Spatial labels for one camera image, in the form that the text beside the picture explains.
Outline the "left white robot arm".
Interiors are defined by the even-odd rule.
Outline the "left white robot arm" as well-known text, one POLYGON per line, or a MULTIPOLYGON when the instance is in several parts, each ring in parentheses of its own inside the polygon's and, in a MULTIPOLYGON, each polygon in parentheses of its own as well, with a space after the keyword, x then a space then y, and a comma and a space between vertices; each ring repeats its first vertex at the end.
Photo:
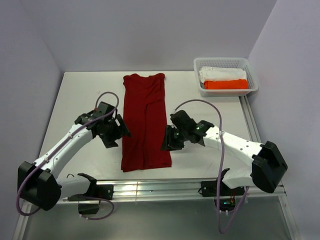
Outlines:
POLYGON ((78 173, 71 180, 58 181, 58 176, 74 155, 95 137, 100 137, 106 148, 114 148, 118 146, 117 140, 130 135, 120 114, 96 117, 90 111, 78 116, 53 148, 32 163, 25 161, 19 166, 16 208, 20 208, 21 199, 48 211, 63 198, 95 198, 98 188, 94 177, 78 173))

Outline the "dark red t-shirt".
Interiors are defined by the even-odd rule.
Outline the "dark red t-shirt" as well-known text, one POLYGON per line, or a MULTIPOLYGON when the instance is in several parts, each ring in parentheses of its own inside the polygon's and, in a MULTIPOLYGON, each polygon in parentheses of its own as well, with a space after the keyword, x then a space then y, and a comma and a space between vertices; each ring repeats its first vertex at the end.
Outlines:
POLYGON ((126 75, 123 85, 123 120, 131 136, 122 139, 121 170, 170 168, 171 155, 161 149, 167 126, 165 74, 126 75))

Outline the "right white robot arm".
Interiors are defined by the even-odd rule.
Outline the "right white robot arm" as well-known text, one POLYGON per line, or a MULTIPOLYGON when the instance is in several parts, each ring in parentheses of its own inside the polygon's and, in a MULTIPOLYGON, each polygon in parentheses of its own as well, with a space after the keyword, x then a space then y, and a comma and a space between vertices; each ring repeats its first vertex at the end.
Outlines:
POLYGON ((167 125, 161 150, 181 150, 187 141, 220 150, 223 155, 229 154, 246 164, 245 168, 230 167, 221 172, 216 189, 222 195, 227 195, 238 187, 253 186, 272 194, 288 170, 275 143, 246 140, 204 120, 199 123, 167 125))

